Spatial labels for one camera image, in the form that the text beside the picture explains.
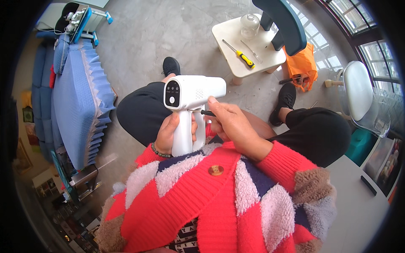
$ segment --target hand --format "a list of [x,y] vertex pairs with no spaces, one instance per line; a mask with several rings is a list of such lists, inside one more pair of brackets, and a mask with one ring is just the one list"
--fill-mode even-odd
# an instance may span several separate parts
[[210,96],[208,106],[216,117],[206,116],[206,119],[212,121],[211,129],[223,141],[233,141],[238,152],[255,161],[261,161],[269,154],[273,144],[260,138],[237,105],[219,103]]
[[[173,112],[171,115],[167,116],[162,125],[160,126],[158,136],[155,141],[155,149],[162,154],[172,154],[173,146],[173,133],[175,132],[177,126],[179,125],[180,119],[177,112]],[[191,116],[191,134],[193,142],[197,140],[196,130],[197,130],[196,118],[192,114]]]

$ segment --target right hand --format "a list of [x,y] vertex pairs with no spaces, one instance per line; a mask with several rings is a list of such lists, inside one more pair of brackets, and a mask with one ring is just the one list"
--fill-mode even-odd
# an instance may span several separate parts
[[261,161],[268,155],[273,144],[260,138],[237,105],[219,103],[210,96],[208,106],[216,117],[207,116],[206,119],[212,121],[211,130],[223,141],[233,141],[238,152],[255,161]]

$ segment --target white spray gun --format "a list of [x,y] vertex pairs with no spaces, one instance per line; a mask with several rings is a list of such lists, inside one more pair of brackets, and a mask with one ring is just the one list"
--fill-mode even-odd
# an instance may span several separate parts
[[163,102],[166,108],[178,112],[180,123],[173,136],[172,156],[181,156],[197,151],[205,144],[204,115],[194,113],[198,128],[197,141],[192,140],[189,110],[201,111],[209,96],[221,98],[226,95],[226,82],[220,77],[175,76],[164,86]]

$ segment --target blue mattress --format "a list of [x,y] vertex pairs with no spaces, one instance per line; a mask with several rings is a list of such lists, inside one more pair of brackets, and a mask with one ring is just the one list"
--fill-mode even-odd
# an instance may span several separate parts
[[91,40],[81,38],[69,51],[52,96],[63,144],[73,167],[82,170],[95,163],[115,97]]

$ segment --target white chair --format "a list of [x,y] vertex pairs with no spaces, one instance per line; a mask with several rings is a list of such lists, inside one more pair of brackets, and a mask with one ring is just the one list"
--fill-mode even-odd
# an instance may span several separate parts
[[[350,115],[345,114],[339,99],[337,86],[343,85],[345,90],[344,103]],[[341,114],[361,129],[370,131],[376,136],[385,137],[390,129],[388,106],[380,103],[374,96],[369,73],[366,66],[359,61],[352,61],[339,71],[336,81],[325,80],[326,87],[336,87]]]

